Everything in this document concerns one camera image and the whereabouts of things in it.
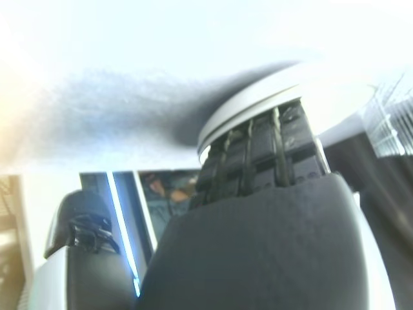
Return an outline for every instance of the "person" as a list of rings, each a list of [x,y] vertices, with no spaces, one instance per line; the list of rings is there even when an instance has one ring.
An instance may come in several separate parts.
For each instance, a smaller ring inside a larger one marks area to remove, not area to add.
[[[159,240],[173,216],[181,216],[189,209],[195,193],[197,173],[194,171],[165,171],[143,173],[146,203]]]

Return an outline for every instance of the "blue light strip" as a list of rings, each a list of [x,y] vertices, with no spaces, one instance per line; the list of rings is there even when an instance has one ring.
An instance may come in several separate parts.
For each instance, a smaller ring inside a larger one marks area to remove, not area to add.
[[[128,231],[126,229],[125,219],[123,218],[121,201],[119,200],[119,195],[117,194],[114,174],[112,172],[107,172],[106,175],[108,176],[110,193],[114,201],[117,222],[119,223],[119,228],[121,230],[121,237],[122,237],[123,245],[125,247],[126,259],[128,260],[129,266],[134,275],[134,285],[135,285],[136,295],[139,296],[141,294],[141,291],[139,289],[140,281],[139,281],[139,276],[137,274],[136,261],[134,258],[134,254],[132,252],[132,246],[130,244]]]

